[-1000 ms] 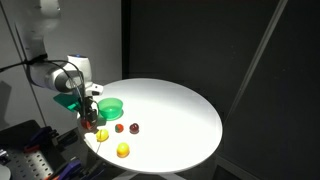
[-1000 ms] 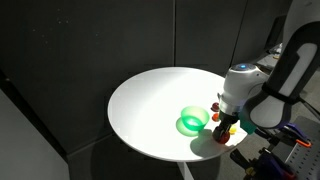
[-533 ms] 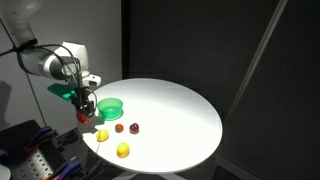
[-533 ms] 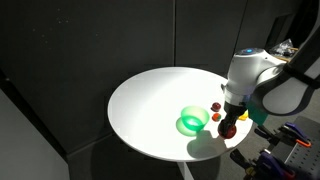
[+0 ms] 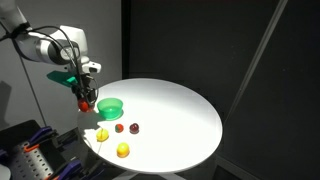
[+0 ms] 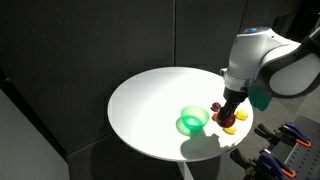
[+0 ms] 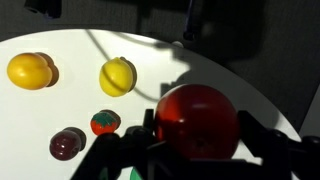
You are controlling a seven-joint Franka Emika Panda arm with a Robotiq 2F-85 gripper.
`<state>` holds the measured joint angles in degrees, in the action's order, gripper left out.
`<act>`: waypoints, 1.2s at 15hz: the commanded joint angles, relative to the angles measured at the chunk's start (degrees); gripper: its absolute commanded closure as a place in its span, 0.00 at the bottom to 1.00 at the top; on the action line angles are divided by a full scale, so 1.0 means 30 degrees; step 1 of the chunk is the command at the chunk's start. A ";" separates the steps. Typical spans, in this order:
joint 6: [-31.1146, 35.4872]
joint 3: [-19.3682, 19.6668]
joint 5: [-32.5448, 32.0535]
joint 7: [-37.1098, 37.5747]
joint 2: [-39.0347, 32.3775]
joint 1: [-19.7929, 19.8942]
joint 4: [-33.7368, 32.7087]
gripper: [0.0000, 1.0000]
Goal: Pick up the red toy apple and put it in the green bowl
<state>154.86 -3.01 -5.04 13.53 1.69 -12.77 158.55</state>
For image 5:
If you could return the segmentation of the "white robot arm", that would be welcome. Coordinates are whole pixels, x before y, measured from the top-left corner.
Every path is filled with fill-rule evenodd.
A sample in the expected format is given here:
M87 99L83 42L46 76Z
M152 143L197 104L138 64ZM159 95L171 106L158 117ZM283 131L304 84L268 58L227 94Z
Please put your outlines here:
M92 73L99 73L101 65L88 57L87 39L79 28L52 26L54 32L46 34L46 26L32 28L15 0L0 0L0 21L6 30L3 39L11 39L17 53L23 58L53 65L66 65L66 71L52 71L47 77L69 87L78 99L92 101L98 90L90 86L95 82Z

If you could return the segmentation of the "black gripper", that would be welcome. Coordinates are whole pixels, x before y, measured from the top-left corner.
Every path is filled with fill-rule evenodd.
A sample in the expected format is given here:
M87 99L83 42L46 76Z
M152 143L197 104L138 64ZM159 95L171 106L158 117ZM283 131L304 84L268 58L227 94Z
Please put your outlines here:
M84 97L94 92L90 86L93 78L89 74L82 74L77 77L71 84L71 90L77 97Z

